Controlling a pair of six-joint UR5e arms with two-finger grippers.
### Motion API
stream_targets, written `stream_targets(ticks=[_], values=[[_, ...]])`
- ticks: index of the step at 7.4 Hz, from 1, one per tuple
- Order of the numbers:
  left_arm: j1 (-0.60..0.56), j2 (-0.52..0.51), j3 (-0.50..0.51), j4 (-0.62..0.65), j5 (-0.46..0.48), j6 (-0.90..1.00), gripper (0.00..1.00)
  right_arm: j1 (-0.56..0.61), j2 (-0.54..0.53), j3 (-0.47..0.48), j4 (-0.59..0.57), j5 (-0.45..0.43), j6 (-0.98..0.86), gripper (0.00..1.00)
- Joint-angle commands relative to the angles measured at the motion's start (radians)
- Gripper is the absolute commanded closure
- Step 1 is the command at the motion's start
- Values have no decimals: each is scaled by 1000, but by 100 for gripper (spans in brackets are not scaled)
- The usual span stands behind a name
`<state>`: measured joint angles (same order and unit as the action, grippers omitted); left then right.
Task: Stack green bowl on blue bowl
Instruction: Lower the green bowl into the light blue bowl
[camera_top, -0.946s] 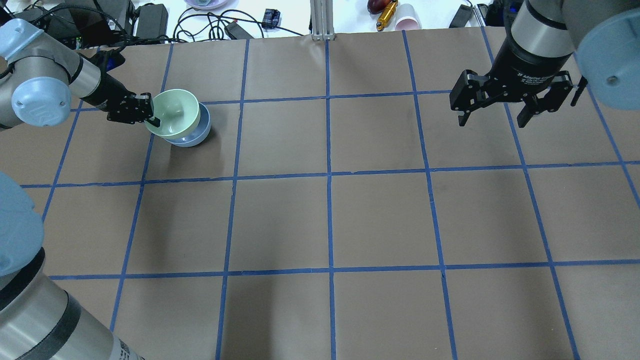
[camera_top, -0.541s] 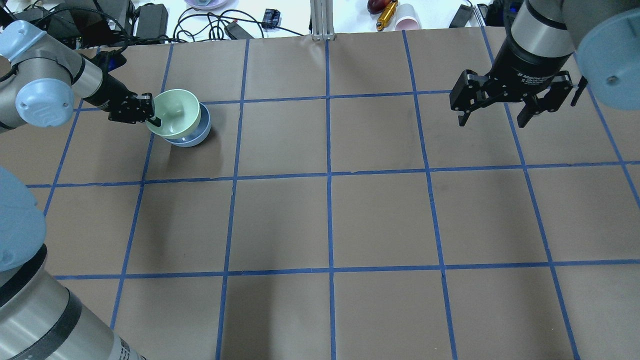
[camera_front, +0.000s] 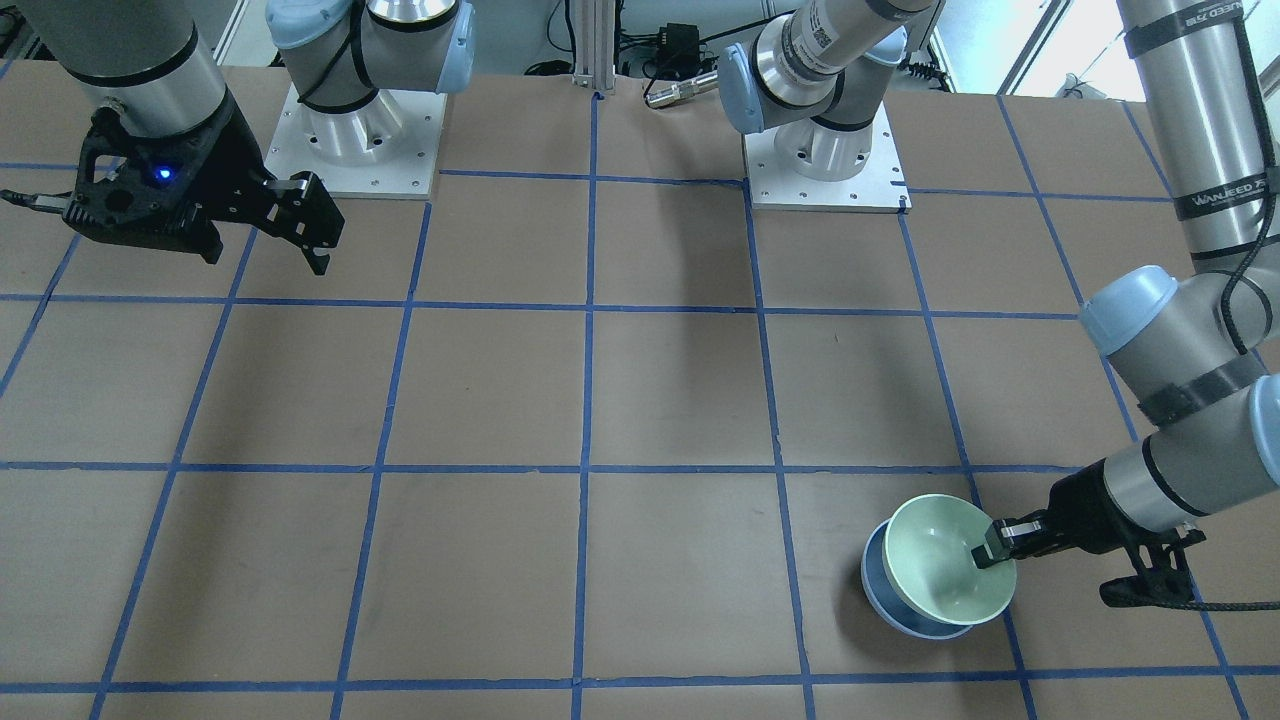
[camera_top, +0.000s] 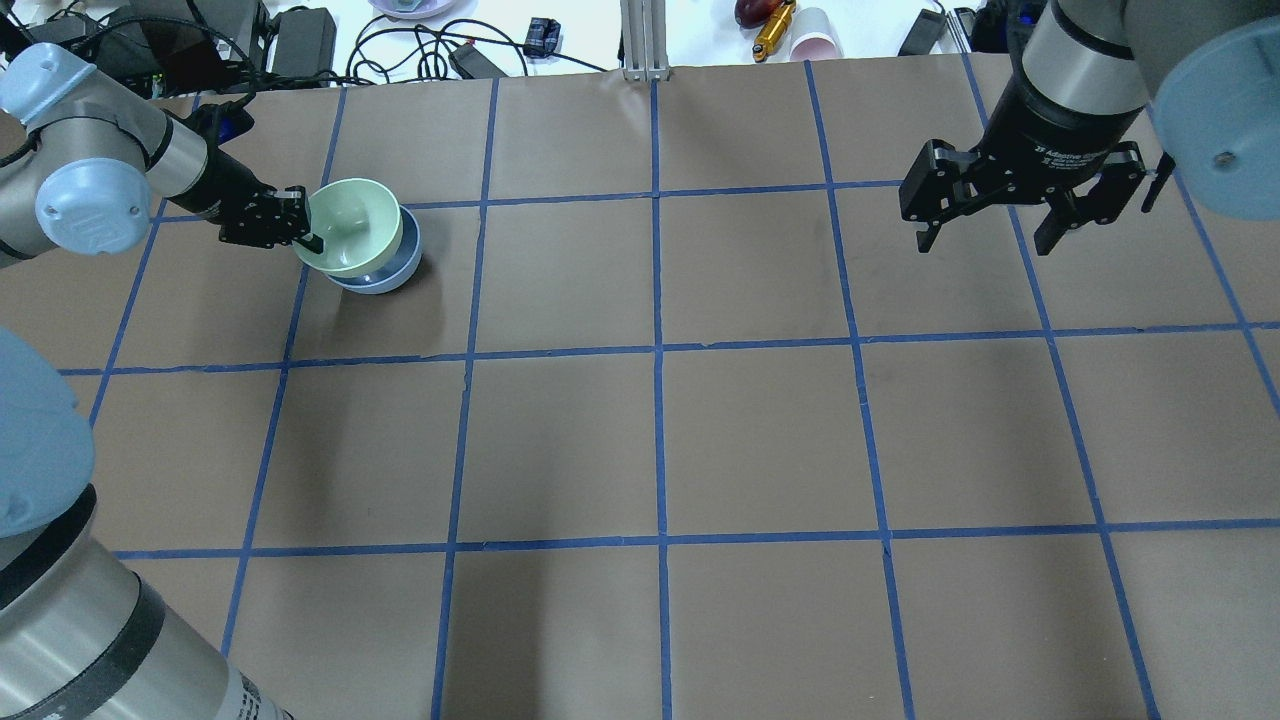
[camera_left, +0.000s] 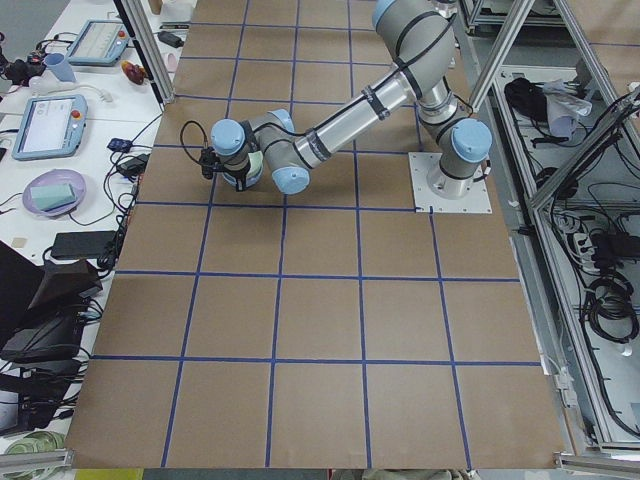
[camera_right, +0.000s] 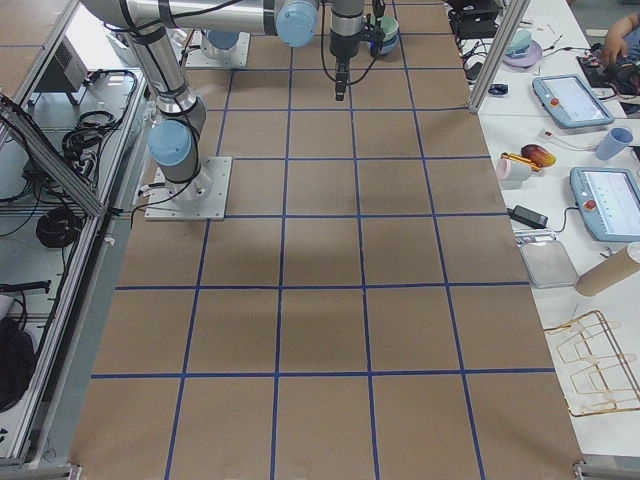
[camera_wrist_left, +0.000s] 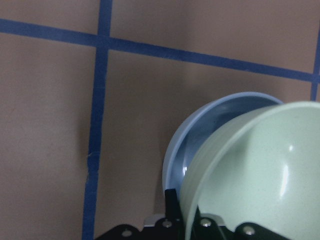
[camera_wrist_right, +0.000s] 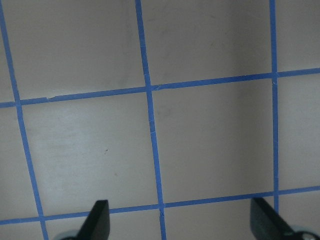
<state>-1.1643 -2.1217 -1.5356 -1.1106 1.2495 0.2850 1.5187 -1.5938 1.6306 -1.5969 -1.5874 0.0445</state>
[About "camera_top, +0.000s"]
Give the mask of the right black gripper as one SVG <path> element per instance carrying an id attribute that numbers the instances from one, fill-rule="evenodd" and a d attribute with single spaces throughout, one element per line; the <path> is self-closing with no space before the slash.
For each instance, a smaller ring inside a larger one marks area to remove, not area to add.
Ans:
<path id="1" fill-rule="evenodd" d="M 1011 76 L 972 151 L 932 138 L 905 174 L 899 208 L 916 227 L 916 251 L 929 252 L 942 225 L 984 209 L 982 195 L 997 190 L 998 202 L 1046 199 L 1050 211 L 1033 237 L 1038 256 L 1069 231 L 1115 222 L 1146 177 L 1138 142 L 1121 142 L 1138 113 L 1080 113 L 1046 97 L 1025 76 Z M 1087 193 L 1073 191 L 1096 174 Z"/>

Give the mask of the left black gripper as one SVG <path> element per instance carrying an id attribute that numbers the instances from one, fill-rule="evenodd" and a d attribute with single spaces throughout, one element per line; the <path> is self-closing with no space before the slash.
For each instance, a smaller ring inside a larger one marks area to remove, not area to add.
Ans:
<path id="1" fill-rule="evenodd" d="M 262 219 L 255 208 L 262 199 Z M 312 229 L 308 192 L 303 186 L 271 188 L 250 168 L 216 146 L 207 146 L 204 169 L 186 191 L 186 210 L 219 228 L 223 243 L 239 246 L 300 245 L 324 252 L 325 240 Z"/>

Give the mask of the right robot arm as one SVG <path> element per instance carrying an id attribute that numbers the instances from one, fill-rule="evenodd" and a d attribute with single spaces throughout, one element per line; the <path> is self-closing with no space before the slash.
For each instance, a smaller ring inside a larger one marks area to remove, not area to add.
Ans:
<path id="1" fill-rule="evenodd" d="M 1275 1 L 1051 1 L 977 145 L 924 143 L 899 190 L 901 218 L 928 252 L 959 217 L 1044 205 L 1034 247 L 1048 255 L 1135 196 L 1146 161 L 1126 132 L 1149 109 L 1164 154 L 1144 211 L 1179 170 L 1211 211 L 1274 222 L 1277 69 Z"/>

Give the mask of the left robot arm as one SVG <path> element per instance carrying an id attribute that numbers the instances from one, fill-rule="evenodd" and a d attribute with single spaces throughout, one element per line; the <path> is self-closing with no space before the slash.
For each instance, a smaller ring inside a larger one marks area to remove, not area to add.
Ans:
<path id="1" fill-rule="evenodd" d="M 218 135 L 138 97 L 55 44 L 3 74 L 3 110 L 26 131 L 3 161 L 3 265 L 52 249 L 133 249 L 154 197 L 270 249 L 323 241 L 307 193 L 278 190 Z M 288 712 L 92 536 L 95 446 L 76 395 L 3 332 L 3 716 L 285 719 Z"/>

